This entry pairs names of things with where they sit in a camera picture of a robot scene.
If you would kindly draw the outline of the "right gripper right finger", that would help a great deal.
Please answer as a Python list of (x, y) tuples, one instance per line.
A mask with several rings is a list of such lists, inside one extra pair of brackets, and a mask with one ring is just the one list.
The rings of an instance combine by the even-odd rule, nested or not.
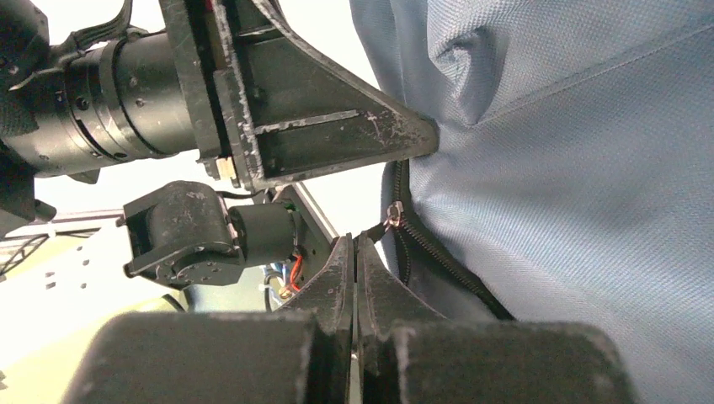
[(454, 322), (355, 242), (365, 403), (636, 403), (611, 340), (582, 323)]

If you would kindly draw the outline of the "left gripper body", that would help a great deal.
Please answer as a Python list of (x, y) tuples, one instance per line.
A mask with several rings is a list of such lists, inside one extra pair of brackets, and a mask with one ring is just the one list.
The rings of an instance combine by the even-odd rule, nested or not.
[(110, 21), (49, 41), (30, 1), (1, 4), (1, 181), (31, 184), (196, 150), (217, 179), (234, 178), (214, 74), (209, 1), (163, 1), (165, 26), (131, 24), (125, 1)]

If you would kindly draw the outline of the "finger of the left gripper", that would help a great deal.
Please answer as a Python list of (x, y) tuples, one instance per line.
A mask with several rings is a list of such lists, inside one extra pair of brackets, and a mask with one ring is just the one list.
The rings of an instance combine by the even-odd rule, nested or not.
[(302, 39), (273, 1), (215, 1), (237, 183), (260, 190), (436, 151), (434, 122)]

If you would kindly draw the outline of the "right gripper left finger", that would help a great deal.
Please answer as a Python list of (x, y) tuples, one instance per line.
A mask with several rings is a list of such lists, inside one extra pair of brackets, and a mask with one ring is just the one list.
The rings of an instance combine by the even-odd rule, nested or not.
[(354, 248), (267, 312), (136, 312), (94, 336), (65, 403), (346, 403)]

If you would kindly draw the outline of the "blue student backpack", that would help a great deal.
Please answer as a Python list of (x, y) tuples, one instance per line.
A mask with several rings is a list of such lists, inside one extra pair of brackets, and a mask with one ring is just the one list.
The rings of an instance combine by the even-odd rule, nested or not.
[(584, 322), (641, 401), (713, 400), (713, 4), (353, 1), (432, 118), (404, 203), (523, 322)]

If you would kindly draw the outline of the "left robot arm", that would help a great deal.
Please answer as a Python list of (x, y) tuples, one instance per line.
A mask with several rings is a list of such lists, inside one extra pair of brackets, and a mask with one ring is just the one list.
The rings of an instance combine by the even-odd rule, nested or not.
[(291, 261), (295, 291), (263, 313), (134, 313), (95, 336), (66, 403), (345, 403), (350, 354), (381, 363), (395, 311), (436, 313), (381, 263), (401, 210), (334, 241), (296, 185), (434, 152), (435, 125), (300, 38), (273, 1), (164, 1), (165, 27), (109, 21), (49, 42), (30, 1), (1, 4), (1, 231), (50, 221), (37, 178), (95, 183), (103, 167), (196, 149), (239, 205), (174, 181), (126, 204), (122, 278), (171, 290), (235, 284)]

